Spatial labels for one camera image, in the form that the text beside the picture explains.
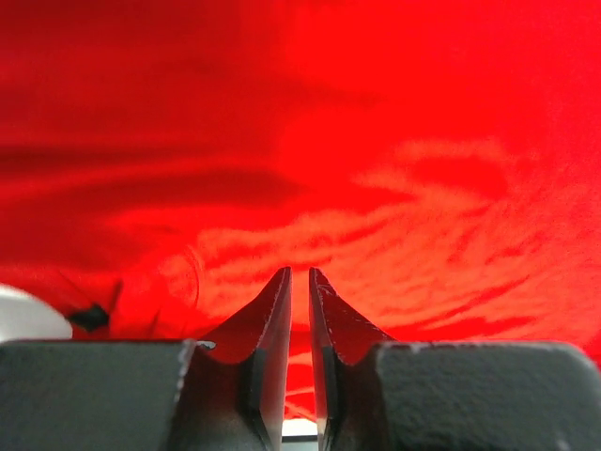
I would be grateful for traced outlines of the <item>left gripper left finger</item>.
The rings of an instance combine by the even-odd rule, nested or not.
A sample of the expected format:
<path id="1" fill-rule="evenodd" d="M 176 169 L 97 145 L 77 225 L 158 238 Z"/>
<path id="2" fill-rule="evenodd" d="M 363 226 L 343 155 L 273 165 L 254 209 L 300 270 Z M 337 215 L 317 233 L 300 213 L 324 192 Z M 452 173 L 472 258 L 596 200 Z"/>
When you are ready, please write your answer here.
<path id="1" fill-rule="evenodd" d="M 278 450 L 291 333 L 291 269 L 211 331 L 204 352 L 203 434 L 210 450 Z"/>

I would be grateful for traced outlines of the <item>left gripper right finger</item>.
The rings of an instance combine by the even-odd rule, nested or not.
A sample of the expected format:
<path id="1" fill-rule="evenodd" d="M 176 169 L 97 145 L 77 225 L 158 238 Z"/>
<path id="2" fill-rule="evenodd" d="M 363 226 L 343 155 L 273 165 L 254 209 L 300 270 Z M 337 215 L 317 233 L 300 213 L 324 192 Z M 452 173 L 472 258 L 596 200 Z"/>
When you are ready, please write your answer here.
<path id="1" fill-rule="evenodd" d="M 309 271 L 316 424 L 321 450 L 375 450 L 386 436 L 376 358 L 392 338 L 351 307 L 318 268 Z"/>

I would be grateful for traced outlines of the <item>bright red t shirt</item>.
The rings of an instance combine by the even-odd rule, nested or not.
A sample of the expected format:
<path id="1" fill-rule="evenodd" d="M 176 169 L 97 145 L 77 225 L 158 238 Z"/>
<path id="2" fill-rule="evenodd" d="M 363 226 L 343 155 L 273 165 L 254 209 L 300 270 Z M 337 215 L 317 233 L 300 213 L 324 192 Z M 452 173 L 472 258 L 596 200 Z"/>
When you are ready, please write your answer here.
<path id="1" fill-rule="evenodd" d="M 397 340 L 600 356 L 596 1 L 5 1 L 1 281 L 183 338 L 308 272 Z"/>

